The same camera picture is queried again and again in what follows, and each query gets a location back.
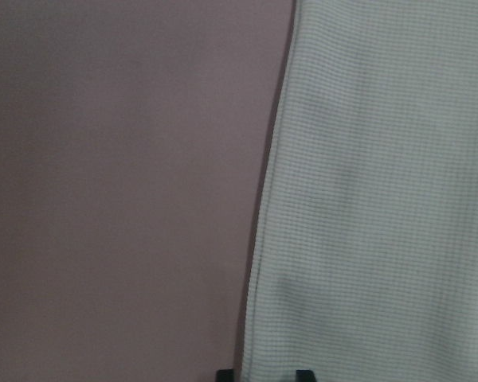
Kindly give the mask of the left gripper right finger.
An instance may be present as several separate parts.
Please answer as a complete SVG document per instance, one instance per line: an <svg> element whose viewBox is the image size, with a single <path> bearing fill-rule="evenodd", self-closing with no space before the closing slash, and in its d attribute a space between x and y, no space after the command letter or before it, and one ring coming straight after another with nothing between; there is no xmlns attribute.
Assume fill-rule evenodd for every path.
<svg viewBox="0 0 478 382"><path fill-rule="evenodd" d="M295 382L315 382L315 373L309 369L298 369Z"/></svg>

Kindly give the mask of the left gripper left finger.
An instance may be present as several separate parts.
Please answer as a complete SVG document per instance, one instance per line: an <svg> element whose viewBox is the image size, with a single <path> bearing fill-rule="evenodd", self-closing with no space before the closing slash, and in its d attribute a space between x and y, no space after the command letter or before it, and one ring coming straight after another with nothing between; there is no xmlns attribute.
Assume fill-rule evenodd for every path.
<svg viewBox="0 0 478 382"><path fill-rule="evenodd" d="M234 382L235 373L232 368L218 369L215 373L215 382Z"/></svg>

